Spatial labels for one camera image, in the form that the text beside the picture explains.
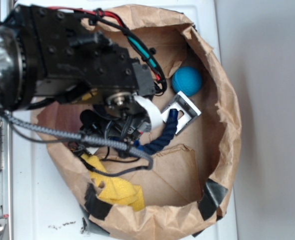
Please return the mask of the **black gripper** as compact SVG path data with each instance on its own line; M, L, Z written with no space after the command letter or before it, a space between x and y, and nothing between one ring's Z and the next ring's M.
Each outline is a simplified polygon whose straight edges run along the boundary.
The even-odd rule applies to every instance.
M152 91L86 93L78 102L92 105L92 110L81 112L80 130L95 137L134 142L161 125L161 111L153 97Z

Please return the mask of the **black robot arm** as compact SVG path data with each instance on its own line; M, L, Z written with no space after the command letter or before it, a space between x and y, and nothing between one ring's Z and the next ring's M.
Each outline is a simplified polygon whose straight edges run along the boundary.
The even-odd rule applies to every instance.
M136 141L163 122L155 52L113 12L18 5L0 22L0 113L89 104L95 134Z

